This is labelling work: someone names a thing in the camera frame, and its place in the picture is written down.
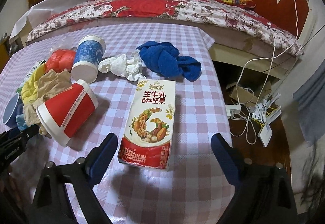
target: gray blue plastic cup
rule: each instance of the gray blue plastic cup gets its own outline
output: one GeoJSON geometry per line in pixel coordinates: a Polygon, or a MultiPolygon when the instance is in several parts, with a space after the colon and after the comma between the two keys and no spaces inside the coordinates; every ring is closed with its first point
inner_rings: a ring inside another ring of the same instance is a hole
{"type": "Polygon", "coordinates": [[[22,100],[20,99],[19,94],[15,93],[4,109],[2,122],[11,129],[17,127],[16,116],[17,109],[20,104],[22,104],[22,100]]]}
{"type": "Polygon", "coordinates": [[[71,76],[74,80],[82,79],[90,84],[98,74],[98,64],[103,58],[106,45],[105,41],[96,35],[83,37],[77,47],[71,76]]]}

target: beige cloth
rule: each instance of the beige cloth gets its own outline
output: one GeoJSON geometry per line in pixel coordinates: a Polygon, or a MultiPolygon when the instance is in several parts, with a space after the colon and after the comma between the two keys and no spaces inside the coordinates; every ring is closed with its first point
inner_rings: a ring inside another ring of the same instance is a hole
{"type": "Polygon", "coordinates": [[[24,105],[26,125],[31,126],[37,124],[40,126],[39,133],[41,135],[48,134],[37,116],[36,108],[70,86],[72,86],[71,74],[67,70],[58,74],[54,70],[50,70],[47,74],[43,75],[38,80],[37,99],[31,104],[24,105]]]}

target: screw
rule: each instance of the screw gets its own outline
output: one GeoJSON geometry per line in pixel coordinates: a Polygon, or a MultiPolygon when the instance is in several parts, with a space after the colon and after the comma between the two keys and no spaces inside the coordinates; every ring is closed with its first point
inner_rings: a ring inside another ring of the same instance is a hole
{"type": "Polygon", "coordinates": [[[282,169],[282,168],[283,168],[283,164],[280,163],[280,162],[277,162],[277,163],[275,164],[275,166],[276,166],[278,169],[282,169]]]}
{"type": "Polygon", "coordinates": [[[245,158],[244,163],[248,164],[248,165],[251,165],[253,163],[253,161],[251,159],[249,159],[249,158],[245,158]]]}
{"type": "Polygon", "coordinates": [[[77,160],[76,160],[77,164],[82,164],[85,162],[85,158],[84,157],[79,157],[77,160]]]}
{"type": "Polygon", "coordinates": [[[46,168],[51,168],[53,166],[53,162],[47,162],[46,163],[46,168]]]}

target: curtain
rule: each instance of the curtain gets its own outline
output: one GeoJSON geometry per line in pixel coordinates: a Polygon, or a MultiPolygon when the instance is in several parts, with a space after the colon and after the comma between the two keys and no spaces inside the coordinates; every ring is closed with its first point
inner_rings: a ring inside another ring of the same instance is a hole
{"type": "Polygon", "coordinates": [[[311,146],[325,134],[325,60],[293,96],[298,102],[303,137],[311,146]]]}

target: red paper cup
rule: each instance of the red paper cup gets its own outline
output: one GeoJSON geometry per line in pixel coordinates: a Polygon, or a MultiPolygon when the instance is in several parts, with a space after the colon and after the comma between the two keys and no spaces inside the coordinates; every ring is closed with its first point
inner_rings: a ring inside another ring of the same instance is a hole
{"type": "Polygon", "coordinates": [[[97,98],[84,80],[41,104],[36,113],[47,132],[63,147],[98,106],[97,98]]]}

